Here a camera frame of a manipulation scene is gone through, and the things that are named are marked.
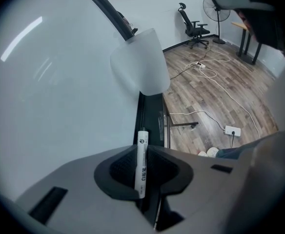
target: white curved panel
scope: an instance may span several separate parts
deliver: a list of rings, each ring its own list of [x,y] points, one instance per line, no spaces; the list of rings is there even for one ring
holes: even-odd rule
[[[132,144],[139,91],[115,80],[123,38],[92,0],[13,0],[0,15],[0,192]]]

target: white wall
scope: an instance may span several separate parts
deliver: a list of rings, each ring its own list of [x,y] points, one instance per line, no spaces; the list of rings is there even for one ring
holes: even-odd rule
[[[110,67],[122,42],[92,0],[14,0],[4,10],[2,194],[15,200],[71,160],[132,144],[139,90],[124,90]]]
[[[206,29],[215,34],[216,22],[209,19],[203,11],[203,0],[109,0],[138,32],[154,28],[162,49],[168,48],[187,39],[183,18],[177,11],[179,3],[186,4],[186,13],[190,21],[208,23]]]
[[[240,46],[242,38],[242,29],[234,26],[231,22],[243,22],[236,12],[231,11],[230,16],[227,20],[221,22],[221,38],[227,40],[228,42]],[[245,37],[244,45],[246,45],[247,34]],[[248,54],[251,56],[255,55],[258,43],[251,38]],[[267,45],[262,45],[258,60],[264,64],[274,76],[278,77],[285,67],[285,58],[283,54],[274,48]]]

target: white tube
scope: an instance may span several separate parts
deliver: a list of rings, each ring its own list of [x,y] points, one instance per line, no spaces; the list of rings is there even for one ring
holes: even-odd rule
[[[145,128],[138,131],[137,140],[137,167],[135,173],[135,190],[138,191],[139,198],[144,198],[147,178],[147,147],[148,132]]]

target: chair backrest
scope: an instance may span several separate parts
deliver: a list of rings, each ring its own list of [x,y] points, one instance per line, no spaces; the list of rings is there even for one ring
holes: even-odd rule
[[[192,30],[193,30],[193,26],[191,21],[189,20],[186,12],[184,10],[179,10],[179,13],[182,15],[185,23],[186,23],[186,34],[187,35],[191,35],[192,34]]]

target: fan stand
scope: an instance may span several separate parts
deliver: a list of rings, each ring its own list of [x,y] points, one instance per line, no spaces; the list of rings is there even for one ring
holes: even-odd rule
[[[225,44],[225,41],[220,39],[220,17],[219,17],[219,10],[215,9],[217,12],[217,23],[219,24],[219,37],[217,39],[213,39],[213,42],[218,44]]]

